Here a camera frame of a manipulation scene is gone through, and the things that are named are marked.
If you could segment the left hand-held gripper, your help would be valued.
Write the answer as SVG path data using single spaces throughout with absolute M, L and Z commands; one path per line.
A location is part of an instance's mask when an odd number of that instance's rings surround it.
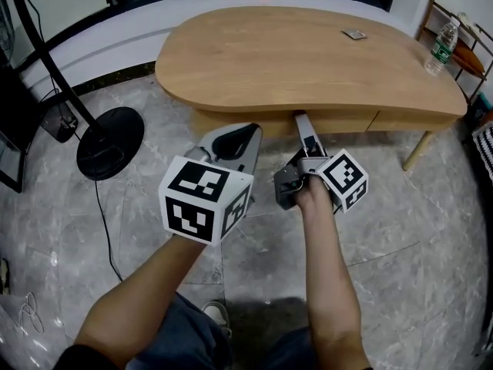
M 255 123 L 222 126 L 175 156 L 158 189 L 164 228 L 220 244 L 247 213 L 262 138 Z

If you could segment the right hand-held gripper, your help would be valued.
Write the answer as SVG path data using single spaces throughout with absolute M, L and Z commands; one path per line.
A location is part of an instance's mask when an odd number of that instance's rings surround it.
M 294 118 L 302 147 L 274 174 L 277 204 L 284 210 L 294 207 L 295 193 L 308 183 L 308 177 L 317 176 L 329 190 L 335 208 L 348 212 L 367 193 L 367 172 L 345 149 L 329 157 L 305 112 L 296 112 Z

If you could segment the person's right forearm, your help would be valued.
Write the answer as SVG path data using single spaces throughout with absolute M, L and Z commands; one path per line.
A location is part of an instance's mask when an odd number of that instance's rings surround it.
M 321 178 L 296 194 L 306 247 L 307 310 L 320 370 L 369 370 L 361 307 L 340 247 L 333 204 Z

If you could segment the person's left forearm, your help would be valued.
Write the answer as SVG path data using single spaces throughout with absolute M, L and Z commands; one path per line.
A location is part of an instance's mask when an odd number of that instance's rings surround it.
M 176 289 L 205 244 L 173 235 L 91 308 L 75 339 L 123 370 L 155 338 Z

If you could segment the wooden coffee table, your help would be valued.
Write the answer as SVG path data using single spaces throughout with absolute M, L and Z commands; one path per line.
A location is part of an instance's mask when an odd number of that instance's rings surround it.
M 367 38 L 353 40 L 342 30 Z M 448 72 L 424 68 L 426 49 L 394 26 L 311 8 L 250 6 L 206 12 L 171 31 L 155 75 L 193 109 L 199 134 L 258 113 L 377 109 L 365 132 L 423 132 L 408 169 L 437 131 L 467 111 Z

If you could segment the black standing fan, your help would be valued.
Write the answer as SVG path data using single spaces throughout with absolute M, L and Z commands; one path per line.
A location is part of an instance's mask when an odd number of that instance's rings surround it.
M 143 141 L 144 122 L 132 108 L 117 107 L 94 118 L 53 61 L 32 21 L 25 0 L 13 0 L 20 21 L 39 58 L 89 127 L 79 140 L 77 166 L 93 181 L 103 181 L 122 171 L 136 155 Z

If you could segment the clear green label water bottle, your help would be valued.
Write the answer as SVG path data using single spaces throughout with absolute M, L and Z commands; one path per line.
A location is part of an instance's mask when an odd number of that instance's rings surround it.
M 451 17 L 438 33 L 431 48 L 430 55 L 424 63 L 425 70 L 432 76 L 438 76 L 451 58 L 458 41 L 458 28 L 461 22 Z

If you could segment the wooden shelf rack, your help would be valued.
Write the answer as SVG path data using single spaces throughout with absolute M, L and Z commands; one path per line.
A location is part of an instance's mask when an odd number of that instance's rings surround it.
M 451 17 L 458 19 L 457 13 L 453 13 L 436 0 L 429 0 L 415 39 L 419 41 L 423 35 L 427 38 L 434 38 L 438 34 L 436 31 L 438 23 L 447 22 Z M 448 63 L 450 67 L 458 68 L 454 80 L 459 85 L 468 105 L 474 102 L 481 87 L 493 71 L 493 32 L 488 32 L 477 22 L 475 24 L 477 26 L 475 31 L 460 25 L 458 43 Z M 466 93 L 464 87 L 459 84 L 459 79 L 463 74 L 468 74 L 478 80 L 475 89 L 470 93 Z

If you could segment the person's left shoe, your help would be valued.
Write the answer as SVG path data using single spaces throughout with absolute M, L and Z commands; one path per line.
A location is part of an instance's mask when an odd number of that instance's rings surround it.
M 228 338 L 232 337 L 229 315 L 226 307 L 219 301 L 210 301 L 202 307 L 202 311 L 211 318 Z

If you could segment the black mesh waste bin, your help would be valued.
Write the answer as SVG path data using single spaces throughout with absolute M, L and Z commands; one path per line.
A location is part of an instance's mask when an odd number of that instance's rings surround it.
M 71 139 L 79 121 L 66 102 L 50 106 L 42 118 L 41 127 L 59 143 Z

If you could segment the teal bag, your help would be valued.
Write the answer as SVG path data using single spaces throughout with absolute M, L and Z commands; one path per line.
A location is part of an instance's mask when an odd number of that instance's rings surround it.
M 488 101 L 483 92 L 479 92 L 474 102 L 468 106 L 468 111 L 464 116 L 466 126 L 474 130 L 490 112 L 493 112 L 493 104 Z

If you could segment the black white striped blanket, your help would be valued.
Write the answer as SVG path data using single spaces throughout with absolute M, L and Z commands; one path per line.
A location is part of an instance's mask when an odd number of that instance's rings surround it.
M 472 139 L 493 182 L 493 122 L 487 122 L 472 133 Z

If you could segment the person's blue jeans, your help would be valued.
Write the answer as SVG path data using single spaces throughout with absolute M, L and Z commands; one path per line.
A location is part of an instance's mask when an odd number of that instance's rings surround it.
M 176 293 L 156 337 L 126 370 L 226 370 L 233 357 L 230 339 L 202 308 Z M 310 329 L 286 333 L 257 370 L 317 370 Z

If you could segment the black framed monitor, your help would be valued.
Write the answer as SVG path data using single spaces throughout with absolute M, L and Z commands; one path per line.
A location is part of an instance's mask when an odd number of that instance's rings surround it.
M 0 183 L 22 192 L 25 159 L 39 127 L 38 102 L 11 67 L 0 67 Z

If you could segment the person's black printed shirt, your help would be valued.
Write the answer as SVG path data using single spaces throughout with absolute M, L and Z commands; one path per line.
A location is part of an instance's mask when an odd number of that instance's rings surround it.
M 111 360 L 84 345 L 68 347 L 55 363 L 53 370 L 120 370 Z

